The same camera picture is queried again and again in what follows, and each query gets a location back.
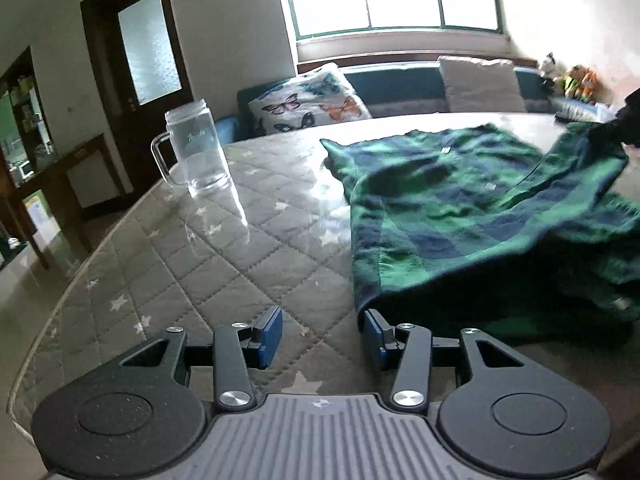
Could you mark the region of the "blue sofa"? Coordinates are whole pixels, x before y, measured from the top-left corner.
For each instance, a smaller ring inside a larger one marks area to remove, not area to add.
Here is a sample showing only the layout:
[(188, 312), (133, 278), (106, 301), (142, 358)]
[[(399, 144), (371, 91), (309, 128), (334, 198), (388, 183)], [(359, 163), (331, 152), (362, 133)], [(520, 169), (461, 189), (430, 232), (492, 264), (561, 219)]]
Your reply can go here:
[[(595, 122), (604, 119), (608, 112), (606, 107), (554, 96), (544, 88), (538, 70), (516, 66), (514, 73), (529, 113), (559, 112), (574, 120)], [(436, 62), (359, 65), (344, 68), (343, 74), (374, 118), (448, 110), (445, 86)], [(257, 136), (248, 103), (286, 83), (283, 79), (239, 91), (236, 95), (239, 113), (215, 120), (221, 142), (230, 144)]]

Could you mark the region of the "clear glass mug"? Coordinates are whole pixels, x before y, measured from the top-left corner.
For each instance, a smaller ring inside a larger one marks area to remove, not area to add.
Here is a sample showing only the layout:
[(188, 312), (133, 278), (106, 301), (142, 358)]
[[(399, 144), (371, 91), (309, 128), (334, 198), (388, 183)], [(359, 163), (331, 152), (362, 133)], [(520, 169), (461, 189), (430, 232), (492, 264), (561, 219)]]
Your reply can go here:
[[(151, 141), (151, 153), (163, 180), (190, 195), (223, 188), (230, 180), (228, 162), (218, 139), (214, 118), (204, 99), (165, 113), (166, 131)], [(181, 180), (170, 172), (160, 144), (168, 141), (177, 159)]]

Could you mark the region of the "dark wooden side table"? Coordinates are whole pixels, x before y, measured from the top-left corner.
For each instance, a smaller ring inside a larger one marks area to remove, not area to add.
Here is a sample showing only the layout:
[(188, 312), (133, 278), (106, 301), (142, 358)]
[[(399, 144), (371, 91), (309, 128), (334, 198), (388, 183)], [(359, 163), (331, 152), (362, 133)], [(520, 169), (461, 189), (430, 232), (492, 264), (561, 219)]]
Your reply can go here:
[(39, 262), (46, 270), (49, 269), (49, 263), (35, 240), (34, 233), (36, 230), (32, 222), (27, 219), (28, 214), (23, 200), (38, 191), (51, 191), (52, 188), (63, 190), (63, 200), (67, 205), (70, 205), (70, 213), (67, 215), (68, 221), (75, 228), (82, 247), (85, 248), (86, 252), (92, 252), (91, 244), (81, 222), (81, 206), (67, 173), (96, 153), (100, 154), (118, 195), (125, 197), (127, 192), (114, 164), (104, 133), (100, 133), (94, 138), (77, 145), (73, 151), (52, 162), (51, 165), (43, 170), (36, 172), (22, 184), (13, 182), (6, 166), (6, 159), (4, 155), (1, 155), (1, 203), (6, 207), (14, 226), (17, 228), (17, 232), (20, 233), (20, 237), (24, 238), (34, 250)]

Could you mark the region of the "dark wooden display cabinet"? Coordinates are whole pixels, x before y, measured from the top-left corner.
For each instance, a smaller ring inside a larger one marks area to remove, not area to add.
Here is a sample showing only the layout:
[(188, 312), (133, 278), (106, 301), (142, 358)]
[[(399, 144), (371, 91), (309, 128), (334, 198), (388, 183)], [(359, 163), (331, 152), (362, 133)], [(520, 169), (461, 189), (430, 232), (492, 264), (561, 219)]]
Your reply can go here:
[(15, 186), (58, 158), (29, 48), (1, 75), (1, 154)]

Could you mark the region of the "green blue plaid shirt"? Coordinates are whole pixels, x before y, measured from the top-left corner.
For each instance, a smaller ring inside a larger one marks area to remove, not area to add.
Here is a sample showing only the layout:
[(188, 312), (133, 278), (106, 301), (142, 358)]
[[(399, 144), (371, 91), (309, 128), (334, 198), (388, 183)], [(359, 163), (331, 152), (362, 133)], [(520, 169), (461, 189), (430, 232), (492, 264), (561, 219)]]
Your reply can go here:
[(578, 122), (546, 152), (495, 125), (342, 145), (358, 314), (533, 337), (639, 317), (639, 208), (614, 191), (628, 129)]

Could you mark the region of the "stuffed toy animals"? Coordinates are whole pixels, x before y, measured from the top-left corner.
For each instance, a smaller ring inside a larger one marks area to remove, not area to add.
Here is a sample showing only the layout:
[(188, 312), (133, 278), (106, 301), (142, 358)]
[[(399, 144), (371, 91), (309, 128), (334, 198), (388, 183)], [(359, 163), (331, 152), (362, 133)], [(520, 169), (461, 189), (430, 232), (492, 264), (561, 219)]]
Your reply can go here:
[(597, 73), (583, 65), (566, 68), (552, 53), (538, 63), (542, 88), (554, 96), (588, 104), (596, 102), (601, 85)]

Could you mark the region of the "beige square cushion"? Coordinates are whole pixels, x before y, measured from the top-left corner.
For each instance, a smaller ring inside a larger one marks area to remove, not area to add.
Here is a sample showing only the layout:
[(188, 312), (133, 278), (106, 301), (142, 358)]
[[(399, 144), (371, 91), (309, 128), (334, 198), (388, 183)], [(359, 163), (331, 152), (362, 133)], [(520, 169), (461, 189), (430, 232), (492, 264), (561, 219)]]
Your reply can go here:
[(439, 73), (451, 113), (525, 113), (512, 61), (440, 56)]

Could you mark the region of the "grey quilted star table cover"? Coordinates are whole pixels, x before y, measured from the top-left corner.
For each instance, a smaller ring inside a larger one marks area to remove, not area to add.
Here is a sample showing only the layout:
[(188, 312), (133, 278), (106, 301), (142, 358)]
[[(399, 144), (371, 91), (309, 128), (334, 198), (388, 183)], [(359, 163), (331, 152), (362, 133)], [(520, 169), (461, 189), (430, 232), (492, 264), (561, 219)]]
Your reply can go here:
[(283, 330), (270, 367), (252, 368), (256, 408), (214, 417), (178, 464), (139, 479), (595, 479), (639, 451), (639, 318), (571, 322), (533, 337), (477, 328), (593, 394), (611, 437), (593, 474), (495, 478), (459, 465), (426, 417), (385, 403), (355, 308), (350, 207), (324, 142), (495, 125), (546, 152), (569, 125), (550, 115), (433, 114), (349, 122), (228, 145), (225, 188), (193, 198), (154, 185), (82, 265), (39, 334), (9, 411), (32, 442), (50, 393), (169, 326), (190, 344), (253, 323), (271, 306)]

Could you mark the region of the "butterfly print pillow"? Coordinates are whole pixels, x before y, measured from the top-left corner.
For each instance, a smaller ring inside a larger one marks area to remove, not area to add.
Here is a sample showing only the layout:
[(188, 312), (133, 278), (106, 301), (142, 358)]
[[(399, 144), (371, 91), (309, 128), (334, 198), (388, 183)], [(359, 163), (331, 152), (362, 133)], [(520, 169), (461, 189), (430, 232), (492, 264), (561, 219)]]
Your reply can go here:
[(258, 136), (372, 118), (335, 63), (275, 84), (250, 100), (248, 110)]

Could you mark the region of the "dark wooden door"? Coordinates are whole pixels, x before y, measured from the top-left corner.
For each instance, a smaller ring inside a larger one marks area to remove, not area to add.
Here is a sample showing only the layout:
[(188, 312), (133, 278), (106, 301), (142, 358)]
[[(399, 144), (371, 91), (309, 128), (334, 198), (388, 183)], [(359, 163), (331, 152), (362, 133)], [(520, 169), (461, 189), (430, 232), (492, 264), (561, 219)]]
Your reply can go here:
[(151, 142), (193, 100), (170, 0), (84, 0), (82, 24), (104, 113), (138, 195), (159, 178)]

